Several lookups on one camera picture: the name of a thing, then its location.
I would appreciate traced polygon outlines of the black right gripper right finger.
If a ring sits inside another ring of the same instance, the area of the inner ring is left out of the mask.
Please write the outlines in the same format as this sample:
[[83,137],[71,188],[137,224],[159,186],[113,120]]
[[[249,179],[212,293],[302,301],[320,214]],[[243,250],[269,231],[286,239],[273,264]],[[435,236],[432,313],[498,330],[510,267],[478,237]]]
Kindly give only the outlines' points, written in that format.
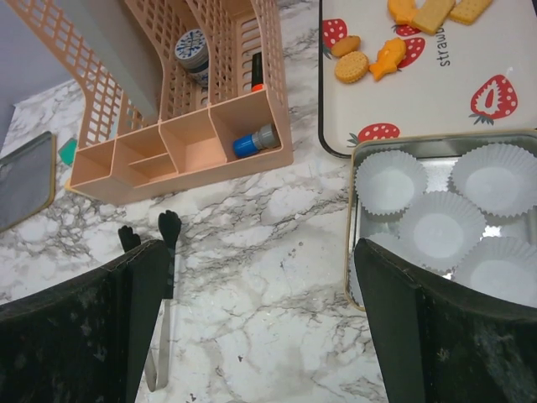
[[536,310],[362,238],[354,261],[391,402],[534,402]]

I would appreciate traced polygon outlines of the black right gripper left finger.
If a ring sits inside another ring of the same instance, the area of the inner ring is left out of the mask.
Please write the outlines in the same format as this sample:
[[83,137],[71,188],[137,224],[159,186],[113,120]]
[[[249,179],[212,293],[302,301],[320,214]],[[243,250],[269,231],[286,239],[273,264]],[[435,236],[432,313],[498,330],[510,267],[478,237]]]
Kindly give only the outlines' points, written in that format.
[[133,402],[170,256],[149,240],[1,306],[3,402]]

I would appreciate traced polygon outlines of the black-tipped metal tongs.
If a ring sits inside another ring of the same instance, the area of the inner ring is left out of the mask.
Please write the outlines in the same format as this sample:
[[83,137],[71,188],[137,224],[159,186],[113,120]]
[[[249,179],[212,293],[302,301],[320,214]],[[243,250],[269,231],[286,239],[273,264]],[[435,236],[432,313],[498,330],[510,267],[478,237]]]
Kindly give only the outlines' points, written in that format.
[[171,301],[175,290],[175,247],[182,222],[171,210],[159,214],[161,240],[146,243],[129,226],[118,229],[123,247],[118,302],[126,402],[133,402],[142,378],[149,390],[169,381]]

